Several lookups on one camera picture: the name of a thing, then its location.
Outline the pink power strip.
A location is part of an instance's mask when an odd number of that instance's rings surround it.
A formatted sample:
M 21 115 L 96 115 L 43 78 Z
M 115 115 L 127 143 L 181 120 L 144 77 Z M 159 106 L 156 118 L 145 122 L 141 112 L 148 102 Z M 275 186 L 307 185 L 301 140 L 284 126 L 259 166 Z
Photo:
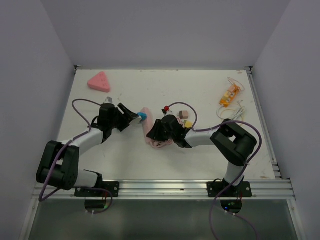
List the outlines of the pink power strip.
M 169 146 L 173 143 L 172 140 L 157 141 L 157 140 L 153 140 L 153 139 L 147 137 L 147 134 L 152 130 L 152 128 L 155 125 L 153 115 L 152 115 L 151 111 L 149 110 L 149 108 L 147 108 L 147 107 L 142 108 L 142 110 L 138 113 L 138 115 L 141 117 L 140 123 L 142 124 L 145 142 L 148 145 L 150 145 L 154 149 L 160 149 L 160 148 L 164 148 L 166 146 Z

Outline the blue adapter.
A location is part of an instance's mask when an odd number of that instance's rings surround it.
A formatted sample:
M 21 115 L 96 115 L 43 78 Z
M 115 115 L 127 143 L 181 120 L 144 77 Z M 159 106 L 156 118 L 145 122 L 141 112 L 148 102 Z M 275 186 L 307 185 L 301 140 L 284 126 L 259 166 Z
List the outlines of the blue adapter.
M 140 117 L 141 122 L 145 121 L 148 117 L 148 115 L 145 112 L 138 112 L 137 115 Z

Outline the pink brown plug cube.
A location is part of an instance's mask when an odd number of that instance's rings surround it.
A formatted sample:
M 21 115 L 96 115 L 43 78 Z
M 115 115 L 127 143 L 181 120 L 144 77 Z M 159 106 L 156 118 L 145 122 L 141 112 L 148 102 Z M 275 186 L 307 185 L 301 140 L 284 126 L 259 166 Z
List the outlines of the pink brown plug cube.
M 187 120 L 189 118 L 189 112 L 187 110 L 181 110 L 177 114 L 177 117 L 181 120 Z

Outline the yellow plug cube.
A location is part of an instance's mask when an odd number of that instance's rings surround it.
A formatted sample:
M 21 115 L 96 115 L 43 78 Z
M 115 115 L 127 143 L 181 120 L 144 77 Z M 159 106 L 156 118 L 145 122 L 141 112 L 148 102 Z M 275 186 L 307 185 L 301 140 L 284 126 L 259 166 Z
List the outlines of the yellow plug cube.
M 192 128 L 193 127 L 193 123 L 191 121 L 185 120 L 183 122 L 183 126 L 187 129 Z

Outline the pink triangular socket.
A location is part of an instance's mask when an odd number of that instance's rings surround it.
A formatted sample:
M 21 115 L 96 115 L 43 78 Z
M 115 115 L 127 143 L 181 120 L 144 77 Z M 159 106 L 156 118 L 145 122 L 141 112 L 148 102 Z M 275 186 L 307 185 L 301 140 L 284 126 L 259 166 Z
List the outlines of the pink triangular socket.
M 111 91 L 111 86 L 108 77 L 104 71 L 99 72 L 87 82 L 90 89 L 97 90 L 104 93 Z

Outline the white adapter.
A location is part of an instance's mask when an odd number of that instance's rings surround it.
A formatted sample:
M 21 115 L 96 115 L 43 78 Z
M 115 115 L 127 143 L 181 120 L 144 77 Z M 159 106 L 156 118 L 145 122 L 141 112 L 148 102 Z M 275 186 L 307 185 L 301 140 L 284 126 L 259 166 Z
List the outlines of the white adapter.
M 130 122 L 130 125 L 131 126 L 136 126 L 136 125 L 139 125 L 141 123 L 141 120 L 142 118 L 140 116 L 138 116 L 137 118 L 133 119 L 131 122 Z

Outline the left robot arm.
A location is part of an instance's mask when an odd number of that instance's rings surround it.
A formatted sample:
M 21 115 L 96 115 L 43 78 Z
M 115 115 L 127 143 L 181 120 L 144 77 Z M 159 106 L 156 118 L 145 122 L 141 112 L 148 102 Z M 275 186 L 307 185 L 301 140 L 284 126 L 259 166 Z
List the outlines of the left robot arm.
M 103 144 L 112 135 L 114 129 L 124 131 L 131 124 L 141 121 L 141 117 L 123 104 L 100 105 L 98 116 L 88 123 L 84 132 L 69 140 L 49 141 L 44 149 L 36 181 L 43 184 L 41 194 L 48 186 L 56 190 L 86 188 L 92 196 L 103 193 L 103 177 L 100 173 L 80 170 L 80 157 L 90 149 Z

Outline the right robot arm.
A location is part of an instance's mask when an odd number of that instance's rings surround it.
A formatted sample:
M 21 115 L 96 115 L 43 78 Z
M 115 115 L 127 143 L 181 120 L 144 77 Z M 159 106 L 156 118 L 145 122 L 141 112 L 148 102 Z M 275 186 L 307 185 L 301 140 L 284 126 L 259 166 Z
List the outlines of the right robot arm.
M 232 197 L 241 190 L 245 166 L 257 145 L 256 138 L 239 123 L 226 119 L 213 128 L 193 130 L 182 126 L 175 116 L 166 115 L 155 121 L 146 137 L 158 142 L 172 140 L 185 149 L 215 146 L 228 161 L 222 189 L 227 196 Z

